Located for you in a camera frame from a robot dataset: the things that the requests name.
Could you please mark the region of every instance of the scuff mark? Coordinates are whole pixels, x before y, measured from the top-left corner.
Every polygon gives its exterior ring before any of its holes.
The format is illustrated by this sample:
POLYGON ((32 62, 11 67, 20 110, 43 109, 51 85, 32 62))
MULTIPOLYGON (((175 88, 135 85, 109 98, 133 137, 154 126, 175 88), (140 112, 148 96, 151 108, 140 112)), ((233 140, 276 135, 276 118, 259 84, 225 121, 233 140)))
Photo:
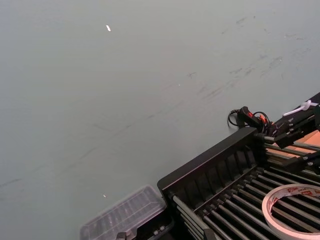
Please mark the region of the scuff mark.
POLYGON ((198 92, 197 95, 202 94, 207 89, 207 86, 203 86, 198 92))
POLYGON ((41 169, 45 168, 47 165, 46 164, 41 164, 37 166, 35 169, 33 169, 31 172, 37 172, 40 171, 41 169))
POLYGON ((230 71, 229 73, 230 73, 230 74, 237 74, 237 73, 241 72, 241 70, 242 70, 242 67, 241 67, 241 68, 238 68, 238 69, 236 69, 236 70, 232 70, 232 71, 230 71))
POLYGON ((163 110, 163 111, 162 111, 162 114, 168 114, 168 113, 172 112, 172 111, 175 110, 176 108, 182 106, 182 105, 184 104, 184 102, 185 102, 185 101, 182 100, 182 101, 178 102, 177 104, 175 104, 175 105, 167 108, 166 110, 163 110))
POLYGON ((253 68, 253 67, 247 68, 247 69, 245 70, 245 72, 244 72, 244 75, 245 75, 245 76, 248 76, 253 70, 255 70, 255 68, 253 68))
POLYGON ((221 32, 221 34, 222 34, 222 35, 225 34, 228 30, 229 30, 228 28, 225 29, 224 31, 221 32))
POLYGON ((92 126, 94 126, 97 129, 101 129, 101 130, 104 130, 104 131, 109 131, 109 129, 107 129, 107 128, 103 127, 103 126, 100 126, 97 123, 92 124, 92 126))
POLYGON ((90 153, 92 153, 94 150, 96 150, 98 147, 96 146, 96 147, 93 147, 93 148, 91 148, 90 150, 88 150, 88 151, 86 151, 86 153, 85 154, 83 154, 80 158, 79 158, 79 160, 81 160, 81 159, 84 159, 85 157, 87 157, 90 153))
POLYGON ((57 177, 65 172, 70 171, 71 169, 83 164, 85 161, 82 161, 82 160, 84 158, 86 158, 89 154, 91 154, 94 150, 96 150, 97 148, 98 147, 96 146, 96 147, 93 147, 93 148, 89 149, 88 151, 86 151, 85 154, 83 154, 81 157, 79 157, 79 159, 76 162, 74 162, 74 163, 70 164, 69 166, 67 166, 66 168, 64 168, 63 171, 57 175, 57 177))
POLYGON ((268 57, 268 55, 262 55, 262 54, 260 54, 257 62, 260 61, 260 60, 266 59, 267 57, 268 57))
POLYGON ((193 75, 195 75, 195 74, 197 74, 196 71, 194 71, 194 72, 192 72, 192 73, 189 73, 187 76, 188 76, 190 79, 192 79, 193 75))
POLYGON ((306 55, 308 52, 311 51, 311 48, 307 47, 307 48, 298 48, 298 49, 295 49, 294 51, 292 51, 292 56, 301 61, 306 55))
POLYGON ((247 17, 243 17, 243 18, 239 19, 238 21, 236 21, 235 23, 238 25, 242 24, 246 19, 247 19, 247 17))
POLYGON ((226 88, 227 85, 223 85, 223 86, 220 86, 218 88, 216 88, 215 90, 213 90, 212 92, 210 92, 209 94, 205 95, 202 99, 212 99, 216 96, 218 96, 220 93, 222 93, 223 89, 226 88))
POLYGON ((13 180, 11 180, 11 181, 7 181, 7 182, 5 182, 5 183, 0 184, 0 188, 3 188, 3 187, 8 186, 8 185, 10 185, 10 184, 19 182, 19 181, 21 181, 21 180, 22 180, 22 178, 16 178, 16 179, 13 179, 13 180))
POLYGON ((297 34, 285 34, 284 35, 284 38, 286 39, 286 38, 293 38, 293 37, 295 37, 295 36, 297 36, 297 34))
POLYGON ((171 83, 170 85, 168 85, 168 86, 164 87, 164 88, 162 89, 162 91, 168 90, 168 89, 170 89, 171 87, 176 86, 176 85, 177 85, 177 83, 176 83, 176 82, 171 83))
POLYGON ((154 114, 151 114, 150 116, 148 116, 146 119, 152 119, 152 118, 154 118, 155 117, 155 115, 154 114))
POLYGON ((278 56, 276 58, 274 58, 270 63, 269 63, 269 67, 268 69, 262 71, 260 77, 270 73, 272 70, 274 70, 275 68, 277 68, 282 62, 282 56, 278 56))

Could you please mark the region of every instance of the metal bar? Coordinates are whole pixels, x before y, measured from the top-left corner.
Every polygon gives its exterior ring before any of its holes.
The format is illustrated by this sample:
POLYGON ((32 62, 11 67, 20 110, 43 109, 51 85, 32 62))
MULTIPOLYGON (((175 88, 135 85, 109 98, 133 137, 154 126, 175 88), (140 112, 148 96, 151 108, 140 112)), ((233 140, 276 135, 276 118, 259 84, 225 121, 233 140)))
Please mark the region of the metal bar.
POLYGON ((290 159, 290 157, 283 156, 283 155, 281 155, 279 153, 276 153, 276 152, 267 151, 265 154, 270 156, 270 157, 275 157, 275 158, 280 158, 280 159, 290 159))
POLYGON ((252 179, 252 183, 257 184, 257 185, 259 185, 260 187, 263 187, 264 189, 267 189, 268 192, 270 192, 271 190, 274 189, 273 187, 267 186, 267 185, 265 185, 265 184, 263 184, 263 183, 255 180, 255 179, 252 179))
POLYGON ((181 212, 181 217, 185 220, 185 221, 189 221, 190 224, 192 224, 192 226, 194 226, 195 229, 197 229, 197 231, 203 235, 204 234, 204 231, 201 227, 199 227, 196 223, 194 223, 194 221, 180 208, 180 207, 177 207, 177 209, 181 212))
POLYGON ((295 141, 292 144, 293 147, 297 147, 297 148, 301 148, 301 149, 308 149, 308 150, 312 150, 312 151, 320 151, 320 146, 317 145, 311 145, 311 144, 306 144, 306 143, 302 143, 302 142, 297 142, 295 141))
POLYGON ((271 137, 271 136, 264 136, 263 137, 265 141, 267 142, 275 142, 275 138, 274 137, 271 137))
POLYGON ((206 215, 203 217, 203 220, 206 221, 207 224, 210 225, 210 227, 218 233, 224 240, 233 240, 231 237, 229 237, 218 225, 216 225, 209 217, 206 215))
POLYGON ((205 224, 183 201, 181 201, 177 196, 173 196, 172 200, 187 214, 193 221, 198 224, 202 229, 208 229, 208 225, 205 224))
POLYGON ((256 223, 257 225, 259 225, 261 228, 263 228, 264 230, 266 230, 267 232, 271 233, 272 235, 274 235, 276 237, 276 235, 272 232, 272 230, 270 229, 270 227, 265 224, 264 222, 260 221, 258 218, 256 218, 255 216, 253 216, 252 214, 250 214, 249 212, 247 212, 246 210, 244 210, 242 207, 234 204, 232 201, 230 201, 229 199, 227 199, 225 201, 226 204, 228 204, 231 208, 233 208, 235 211, 237 211, 238 213, 240 213, 242 216, 245 216, 246 218, 252 220, 254 223, 256 223))
POLYGON ((309 203, 307 203, 305 201, 302 201, 302 200, 300 200, 298 198, 295 198, 295 197, 292 197, 292 196, 288 196, 287 199, 289 199, 292 202, 295 202, 298 205, 301 205, 303 208, 308 208, 308 209, 316 212, 317 214, 320 214, 320 208, 319 207, 311 205, 311 204, 309 204, 309 203))
POLYGON ((192 224, 191 224, 189 221, 187 221, 185 218, 184 218, 184 221, 185 221, 184 224, 187 225, 187 227, 188 227, 190 230, 192 230, 199 238, 201 238, 201 239, 204 238, 204 237, 203 237, 203 234, 201 234, 200 232, 198 232, 196 228, 192 227, 192 224))
POLYGON ((219 205, 219 209, 221 209, 221 211, 223 211, 224 213, 226 213, 227 215, 229 215, 229 217, 233 218, 237 223, 241 224, 247 231, 249 231, 250 233, 252 233, 253 235, 255 235, 256 237, 258 237, 259 239, 262 240, 269 240, 267 237, 265 237, 263 234, 261 234, 260 232, 258 232, 257 230, 255 230, 252 226, 250 226, 248 223, 246 223, 245 221, 243 221, 240 217, 238 217, 237 215, 233 214, 230 210, 228 210, 227 208, 225 208, 222 205, 219 205))
POLYGON ((269 178, 267 178, 267 177, 265 177, 265 176, 262 176, 262 175, 260 175, 260 174, 258 175, 258 178, 259 178, 259 179, 262 179, 262 180, 264 180, 264 181, 266 181, 266 182, 268 182, 268 183, 277 185, 277 186, 282 186, 282 185, 283 185, 282 183, 280 183, 280 182, 278 182, 278 181, 269 179, 269 178))
POLYGON ((246 184, 245 187, 248 188, 248 189, 250 189, 251 191, 253 191, 253 192, 255 192, 255 193, 263 196, 263 197, 266 195, 266 193, 264 193, 263 191, 259 190, 258 188, 254 187, 254 186, 251 186, 251 185, 249 185, 249 184, 246 184))
POLYGON ((297 219, 294 216, 289 215, 288 213, 280 210, 277 207, 273 207, 272 210, 277 213, 278 215, 281 215, 283 218, 291 221, 292 223, 295 223, 297 225, 299 225, 301 228, 305 229, 307 232, 310 233, 317 233, 319 230, 315 229, 313 226, 310 226, 309 224, 306 224, 305 222, 297 219))
MULTIPOLYGON (((313 181, 311 179, 308 179, 306 177, 303 177, 303 176, 299 176, 299 175, 296 175, 296 174, 293 174, 293 173, 290 173, 290 172, 287 172, 287 171, 283 171, 283 170, 280 170, 280 169, 277 169, 275 167, 270 167, 272 170, 275 170, 275 171, 278 171, 279 173, 283 173, 283 174, 287 174, 289 176, 292 176, 292 177, 295 177, 295 178, 298 178, 298 179, 301 179, 303 181, 306 181, 306 182, 309 182, 311 185, 317 185, 317 186, 320 186, 320 182, 317 182, 317 181, 313 181)), ((292 181, 294 184, 300 184, 300 182, 297 182, 297 181, 292 181)))
POLYGON ((313 221, 314 223, 316 223, 316 224, 318 224, 320 226, 320 219, 319 218, 314 217, 311 214, 306 213, 305 211, 302 211, 299 208, 297 208, 295 206, 292 206, 292 205, 290 205, 290 204, 288 204, 288 203, 286 203, 286 202, 284 202, 282 200, 278 200, 277 202, 278 202, 279 205, 285 207, 286 209, 289 209, 289 210, 299 214, 300 216, 313 221))
POLYGON ((304 156, 304 155, 307 154, 307 152, 292 150, 292 149, 288 149, 288 148, 280 148, 278 146, 267 144, 267 143, 265 143, 264 146, 267 149, 273 149, 273 150, 276 150, 276 151, 279 151, 279 152, 283 152, 283 153, 287 153, 287 154, 293 154, 293 155, 297 155, 297 156, 304 156))
POLYGON ((246 235, 244 235, 241 231, 239 231, 235 226, 233 226, 230 222, 228 222, 224 217, 220 216, 217 212, 212 210, 211 214, 216 219, 218 219, 220 222, 222 222, 230 231, 232 231, 234 234, 236 234, 239 238, 241 238, 242 240, 250 240, 246 235))
POLYGON ((238 202, 242 203, 243 205, 245 205, 246 207, 254 210, 257 214, 263 216, 263 212, 261 211, 261 209, 257 208, 256 206, 252 205, 250 202, 242 199, 241 197, 239 197, 238 195, 236 194, 233 194, 232 197, 237 200, 238 202))
POLYGON ((190 228, 190 226, 189 226, 189 224, 188 224, 187 222, 185 222, 184 224, 187 226, 188 230, 192 233, 192 236, 193 236, 195 239, 197 239, 197 240, 203 240, 203 238, 201 238, 199 235, 197 235, 197 234, 195 233, 195 231, 194 231, 192 228, 190 228))
POLYGON ((201 240, 201 239, 199 239, 197 236, 195 236, 195 235, 191 232, 191 230, 189 230, 189 229, 188 229, 188 233, 189 233, 195 240, 201 240))
POLYGON ((276 173, 273 173, 273 172, 270 172, 270 171, 267 171, 267 170, 264 170, 263 173, 265 173, 265 174, 267 174, 269 176, 281 179, 281 180, 286 181, 286 182, 291 183, 291 184, 300 184, 300 182, 298 182, 298 181, 293 181, 293 180, 291 180, 291 179, 289 179, 287 177, 280 176, 280 175, 278 175, 276 173))
POLYGON ((261 200, 261 199, 257 198, 256 196, 252 195, 251 193, 249 193, 249 192, 247 192, 247 191, 245 191, 245 190, 243 190, 243 189, 240 189, 240 190, 239 190, 239 193, 243 194, 243 195, 246 196, 247 198, 255 201, 256 203, 258 203, 258 204, 260 204, 260 205, 262 204, 262 200, 261 200))

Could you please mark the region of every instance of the gray floor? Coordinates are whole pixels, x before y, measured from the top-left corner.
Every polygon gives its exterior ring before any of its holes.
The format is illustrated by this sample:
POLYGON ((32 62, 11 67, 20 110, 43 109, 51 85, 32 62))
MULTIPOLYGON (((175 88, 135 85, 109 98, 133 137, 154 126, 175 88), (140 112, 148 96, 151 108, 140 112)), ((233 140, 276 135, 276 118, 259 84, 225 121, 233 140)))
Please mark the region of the gray floor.
POLYGON ((76 240, 228 136, 231 109, 278 119, 319 92, 319 7, 0 0, 1 239, 76 240))

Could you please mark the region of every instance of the clear plastic container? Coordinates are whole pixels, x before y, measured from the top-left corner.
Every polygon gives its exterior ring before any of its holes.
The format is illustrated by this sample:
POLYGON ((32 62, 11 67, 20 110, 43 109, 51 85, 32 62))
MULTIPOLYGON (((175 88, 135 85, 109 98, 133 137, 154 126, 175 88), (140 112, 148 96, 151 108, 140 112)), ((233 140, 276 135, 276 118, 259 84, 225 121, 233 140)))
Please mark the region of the clear plastic container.
POLYGON ((165 208, 156 191, 150 185, 144 186, 82 226, 80 240, 115 240, 120 232, 126 232, 127 240, 132 240, 138 227, 165 208))

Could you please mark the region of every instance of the black cable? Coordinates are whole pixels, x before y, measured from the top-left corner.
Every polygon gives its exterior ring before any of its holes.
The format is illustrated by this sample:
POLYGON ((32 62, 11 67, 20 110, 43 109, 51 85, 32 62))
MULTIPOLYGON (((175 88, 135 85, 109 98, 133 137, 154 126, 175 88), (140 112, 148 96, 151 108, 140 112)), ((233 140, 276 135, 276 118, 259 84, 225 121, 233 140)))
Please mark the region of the black cable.
POLYGON ((236 126, 236 127, 241 127, 239 124, 236 124, 236 123, 232 122, 232 121, 231 121, 231 118, 230 118, 231 115, 237 114, 237 113, 239 113, 239 111, 240 111, 240 109, 234 109, 234 110, 232 110, 231 112, 229 112, 228 121, 227 121, 229 127, 230 127, 229 124, 231 124, 231 125, 233 125, 233 126, 236 126))

